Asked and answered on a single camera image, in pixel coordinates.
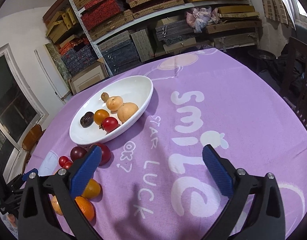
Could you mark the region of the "person left hand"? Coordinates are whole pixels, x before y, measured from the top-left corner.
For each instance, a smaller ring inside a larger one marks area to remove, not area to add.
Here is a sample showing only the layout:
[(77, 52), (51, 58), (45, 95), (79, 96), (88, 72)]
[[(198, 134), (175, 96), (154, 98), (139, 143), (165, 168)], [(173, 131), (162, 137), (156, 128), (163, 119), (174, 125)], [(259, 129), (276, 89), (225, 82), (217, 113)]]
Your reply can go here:
[(13, 214), (8, 214), (7, 219), (14, 228), (17, 227), (16, 218)]

